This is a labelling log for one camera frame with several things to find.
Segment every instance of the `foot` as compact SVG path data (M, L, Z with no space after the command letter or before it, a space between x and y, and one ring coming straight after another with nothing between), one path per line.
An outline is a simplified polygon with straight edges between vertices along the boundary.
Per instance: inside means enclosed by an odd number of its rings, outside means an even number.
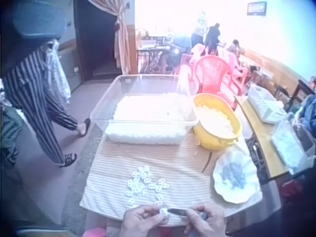
M78 124L76 130L79 132L81 137L84 137L87 134L90 124L91 120L89 118L87 118L84 122Z
M72 165L73 163L75 163L75 161L77 160L77 154L76 153L70 153L65 155L65 163L60 166L62 167L68 167L70 165Z

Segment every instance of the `striped tablecloth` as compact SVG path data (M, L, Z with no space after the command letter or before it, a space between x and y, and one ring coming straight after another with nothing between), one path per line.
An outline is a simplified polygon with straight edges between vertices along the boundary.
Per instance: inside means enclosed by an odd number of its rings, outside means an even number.
M239 142L228 150L244 150L249 153L245 141ZM217 158L223 152L213 153L211 160L202 173L210 151L196 146L195 135L189 133L180 146L154 146L113 143L104 135L97 149L87 179L80 206L106 217L122 220L124 212L130 209L127 181L132 172L145 164L150 166L153 181L165 178L170 188L163 190L163 204L172 208L188 208L193 204L210 201L224 207L225 216L244 210L262 199L258 192L243 204L233 204L215 192L212 172ZM155 191L148 190L147 197L135 196L134 206L153 204ZM185 224L181 218L171 215L167 226Z

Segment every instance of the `plastic bag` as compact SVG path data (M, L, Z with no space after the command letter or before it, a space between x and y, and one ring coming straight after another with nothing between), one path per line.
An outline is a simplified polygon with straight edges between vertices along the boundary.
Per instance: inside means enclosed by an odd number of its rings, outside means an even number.
M316 157L315 140L301 124L292 126L293 118L289 113L272 134L272 143L292 175L313 167Z
M52 48L46 50L46 63L48 67L47 82L49 90L55 96L56 100L63 106L69 104L71 91L64 70L59 62L57 40L52 40Z

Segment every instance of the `doorway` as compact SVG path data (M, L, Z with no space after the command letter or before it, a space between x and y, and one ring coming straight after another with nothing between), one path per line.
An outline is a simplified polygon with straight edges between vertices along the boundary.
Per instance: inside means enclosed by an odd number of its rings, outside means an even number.
M85 0L74 0L77 48L84 80L121 75L114 58L116 16Z

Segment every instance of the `white plate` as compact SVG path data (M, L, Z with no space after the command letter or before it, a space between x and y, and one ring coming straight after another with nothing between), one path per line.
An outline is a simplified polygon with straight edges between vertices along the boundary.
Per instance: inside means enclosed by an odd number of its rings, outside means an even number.
M237 186L234 185L230 179L227 178L227 174L230 172L224 172L231 170L231 163L242 168L242 176L244 175L244 182L238 182ZM216 192L221 195L225 201L232 203L243 203L250 199L257 191L260 190L260 184L257 176L257 168L251 160L251 157L239 151L229 151L223 154L216 161L213 178L215 180L214 188Z

